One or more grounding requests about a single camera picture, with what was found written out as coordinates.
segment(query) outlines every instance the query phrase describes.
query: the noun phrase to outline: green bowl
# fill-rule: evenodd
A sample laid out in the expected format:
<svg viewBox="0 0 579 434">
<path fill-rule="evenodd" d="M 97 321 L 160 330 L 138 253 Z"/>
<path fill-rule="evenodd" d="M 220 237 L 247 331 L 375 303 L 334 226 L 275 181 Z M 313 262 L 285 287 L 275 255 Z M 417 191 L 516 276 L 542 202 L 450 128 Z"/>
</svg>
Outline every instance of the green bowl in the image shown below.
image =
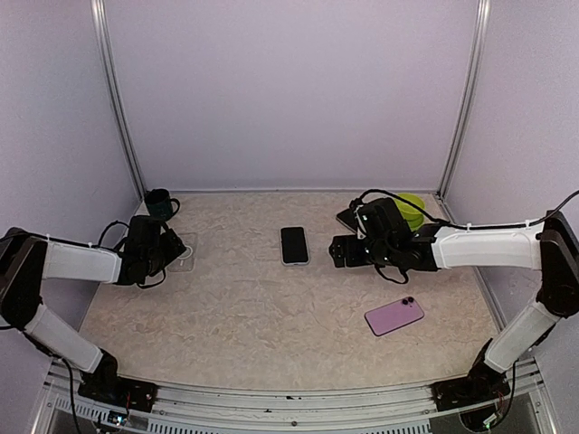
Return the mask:
<svg viewBox="0 0 579 434">
<path fill-rule="evenodd" d="M 424 201 L 418 197 L 416 194 L 410 193 L 399 193 L 398 194 L 403 199 L 406 199 L 408 202 L 413 203 L 414 205 L 418 206 L 420 209 L 424 209 L 425 203 Z M 408 222 L 410 229 L 412 231 L 417 231 L 421 228 L 424 224 L 424 214 L 420 211 L 414 209 L 407 203 L 401 202 L 397 199 L 394 199 L 396 206 L 400 210 L 400 214 L 404 217 L 404 219 Z"/>
</svg>

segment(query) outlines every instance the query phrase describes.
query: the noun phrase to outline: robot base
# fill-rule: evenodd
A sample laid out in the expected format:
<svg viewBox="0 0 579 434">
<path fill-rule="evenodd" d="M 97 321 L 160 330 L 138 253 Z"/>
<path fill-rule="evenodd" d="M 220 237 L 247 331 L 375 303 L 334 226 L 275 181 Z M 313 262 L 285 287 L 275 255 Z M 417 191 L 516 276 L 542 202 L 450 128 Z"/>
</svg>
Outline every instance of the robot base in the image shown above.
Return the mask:
<svg viewBox="0 0 579 434">
<path fill-rule="evenodd" d="M 434 395 L 436 410 L 454 410 L 482 402 L 493 401 L 499 398 L 500 393 L 502 393 L 503 396 L 508 396 L 510 394 L 510 387 L 506 378 L 505 376 L 505 381 L 498 383 L 492 389 L 487 389 L 484 392 L 479 390 L 476 393 L 472 392 L 473 384 L 469 377 L 436 382 L 432 385 L 432 394 Z"/>
<path fill-rule="evenodd" d="M 113 393 L 103 392 L 101 388 L 92 387 L 90 383 L 84 382 L 79 386 L 79 395 L 123 409 L 150 413 L 157 396 L 157 386 L 152 382 L 118 378 L 119 381 Z"/>
</svg>

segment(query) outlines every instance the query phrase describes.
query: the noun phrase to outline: clear plastic holder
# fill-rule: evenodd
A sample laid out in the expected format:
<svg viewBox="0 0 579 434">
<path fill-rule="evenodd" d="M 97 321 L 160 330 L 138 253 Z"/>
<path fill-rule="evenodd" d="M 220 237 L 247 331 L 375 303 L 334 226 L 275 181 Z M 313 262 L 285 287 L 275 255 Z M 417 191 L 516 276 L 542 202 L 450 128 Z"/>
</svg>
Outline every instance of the clear plastic holder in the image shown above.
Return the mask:
<svg viewBox="0 0 579 434">
<path fill-rule="evenodd" d="M 193 269 L 195 253 L 197 251 L 198 236 L 196 232 L 178 233 L 181 241 L 186 246 L 185 252 L 169 264 L 166 268 L 171 273 L 187 272 Z"/>
</svg>

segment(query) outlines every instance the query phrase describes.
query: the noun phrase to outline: smartphone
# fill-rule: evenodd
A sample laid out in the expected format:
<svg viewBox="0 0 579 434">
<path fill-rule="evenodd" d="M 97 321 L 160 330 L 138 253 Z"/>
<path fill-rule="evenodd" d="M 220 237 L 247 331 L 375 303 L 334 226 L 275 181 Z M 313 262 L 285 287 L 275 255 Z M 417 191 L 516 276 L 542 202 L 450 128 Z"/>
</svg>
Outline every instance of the smartphone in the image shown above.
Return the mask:
<svg viewBox="0 0 579 434">
<path fill-rule="evenodd" d="M 281 262 L 283 265 L 306 265 L 309 263 L 306 233 L 302 227 L 282 228 Z"/>
<path fill-rule="evenodd" d="M 356 217 L 354 212 L 349 208 L 345 209 L 342 212 L 339 212 L 336 216 L 336 220 L 346 226 L 349 230 L 353 233 L 358 232 L 358 223 L 356 221 Z"/>
<path fill-rule="evenodd" d="M 366 312 L 365 320 L 372 333 L 382 336 L 424 318 L 424 311 L 413 297 Z"/>
</svg>

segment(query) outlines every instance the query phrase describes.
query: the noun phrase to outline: phone screen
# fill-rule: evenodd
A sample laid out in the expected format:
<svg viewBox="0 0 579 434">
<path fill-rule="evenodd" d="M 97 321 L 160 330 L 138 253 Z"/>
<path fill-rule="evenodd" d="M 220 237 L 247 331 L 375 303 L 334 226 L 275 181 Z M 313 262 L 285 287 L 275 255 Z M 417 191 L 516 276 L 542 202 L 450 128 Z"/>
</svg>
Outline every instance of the phone screen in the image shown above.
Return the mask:
<svg viewBox="0 0 579 434">
<path fill-rule="evenodd" d="M 281 260 L 284 264 L 307 264 L 309 262 L 304 228 L 282 228 L 280 236 Z"/>
</svg>

